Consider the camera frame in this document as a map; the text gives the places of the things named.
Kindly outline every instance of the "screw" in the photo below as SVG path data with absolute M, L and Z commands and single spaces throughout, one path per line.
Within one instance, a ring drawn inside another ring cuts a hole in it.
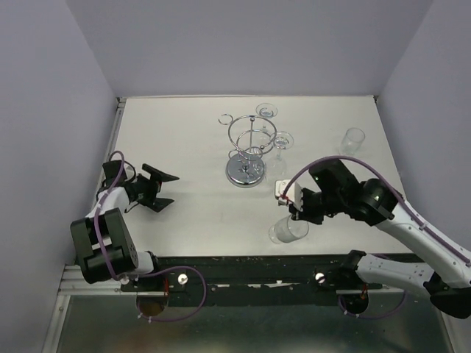
M 186 282 L 188 282 L 188 276 L 186 274 L 181 274 L 178 276 L 178 283 L 184 285 Z

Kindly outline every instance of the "purple cable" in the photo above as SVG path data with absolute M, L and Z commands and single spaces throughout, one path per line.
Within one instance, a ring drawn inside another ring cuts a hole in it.
M 361 318 L 361 319 L 364 319 L 364 320 L 381 320 L 382 318 L 388 318 L 389 316 L 393 316 L 395 313 L 397 313 L 404 306 L 404 304 L 406 303 L 406 297 L 407 297 L 407 293 L 406 293 L 406 291 L 404 291 L 402 299 L 400 300 L 399 304 L 393 310 L 391 310 L 387 313 L 384 313 L 382 315 L 378 315 L 378 316 L 360 316 L 360 315 L 350 313 L 349 311 L 347 311 L 347 309 L 345 307 L 345 299 L 344 299 L 343 296 L 339 296 L 338 304 L 339 304 L 340 310 L 343 312 L 343 314 L 346 315 L 346 316 L 349 316 L 351 318 Z
M 446 250 L 457 256 L 459 259 L 464 261 L 466 263 L 466 266 L 471 267 L 471 260 L 464 256 L 461 252 L 453 248 L 449 243 L 447 243 L 446 240 L 442 239 L 438 234 L 436 234 L 432 229 L 427 227 L 419 217 L 416 216 L 414 211 L 412 211 L 408 205 L 406 204 L 406 201 L 403 199 L 403 197 L 391 186 L 391 184 L 388 183 L 388 181 L 381 175 L 379 174 L 372 166 L 369 164 L 363 162 L 362 160 L 359 160 L 354 157 L 347 157 L 347 156 L 329 156 L 329 157 L 323 157 L 319 158 L 318 160 L 313 161 L 312 163 L 309 163 L 306 167 L 301 169 L 293 178 L 289 181 L 288 185 L 286 186 L 283 195 L 281 196 L 282 199 L 286 197 L 286 192 L 288 189 L 294 184 L 294 182 L 306 171 L 309 170 L 310 167 L 314 167 L 315 165 L 325 162 L 327 160 L 349 160 L 352 162 L 355 162 L 359 165 L 362 165 L 369 171 L 371 171 L 381 182 L 384 183 L 384 185 L 392 192 L 394 197 L 397 199 L 397 201 L 400 203 L 400 205 L 403 207 L 404 210 L 411 216 L 412 219 L 414 219 L 418 224 L 421 229 L 424 229 L 437 243 L 440 243 L 443 245 Z
M 153 274 L 144 274 L 141 277 L 145 277 L 145 278 L 147 278 L 147 277 L 156 277 L 156 276 L 160 276 L 161 274 L 166 274 L 167 272 L 176 271 L 176 270 L 191 270 L 195 274 L 197 274 L 198 277 L 201 279 L 201 283 L 203 285 L 203 297 L 202 297 L 201 302 L 199 303 L 198 307 L 196 307 L 196 309 L 193 310 L 191 313 L 189 313 L 187 315 L 180 316 L 178 318 L 155 318 L 153 316 L 145 316 L 141 312 L 139 304 L 137 304 L 137 308 L 138 308 L 138 311 L 139 311 L 139 317 L 143 317 L 143 318 L 146 318 L 149 321 L 155 321 L 155 322 L 175 322 L 175 321 L 185 320 L 186 318 L 189 318 L 190 316 L 193 316 L 194 314 L 198 313 L 199 309 L 202 308 L 203 304 L 206 301 L 206 281 L 205 281 L 205 278 L 203 277 L 203 275 L 201 274 L 201 272 L 199 272 L 195 268 L 190 267 L 190 266 L 175 266 L 175 267 L 171 267 L 171 268 L 166 268 L 165 270 L 158 271 L 158 272 L 155 272 Z
M 98 244 L 100 245 L 100 250 L 102 250 L 103 258 L 105 259 L 106 267 L 108 268 L 108 271 L 110 272 L 111 277 L 115 281 L 118 281 L 119 278 L 118 278 L 118 276 L 116 276 L 116 272 L 113 268 L 113 265 L 111 265 L 111 260 L 110 260 L 110 257 L 108 256 L 107 251 L 106 251 L 106 246 L 105 246 L 105 243 L 103 242 L 103 237 L 102 237 L 102 233 L 100 232 L 100 227 L 99 227 L 99 222 L 98 222 L 98 217 L 100 215 L 100 210 L 101 210 L 106 198 L 110 194 L 110 191 L 112 189 L 114 189 L 116 184 L 118 184 L 119 178 L 121 177 L 121 175 L 123 174 L 123 171 L 124 171 L 124 155 L 123 155 L 123 152 L 114 151 L 112 154 L 110 154 L 110 158 L 108 160 L 111 160 L 111 158 L 113 158 L 113 156 L 115 154 L 119 154 L 119 157 L 121 157 L 121 166 L 119 167 L 118 175 L 113 180 L 110 187 L 105 191 L 105 194 L 103 195 L 103 197 L 98 201 L 98 207 L 96 208 L 95 216 L 93 217 L 93 225 L 95 227 L 96 239 L 98 240 Z

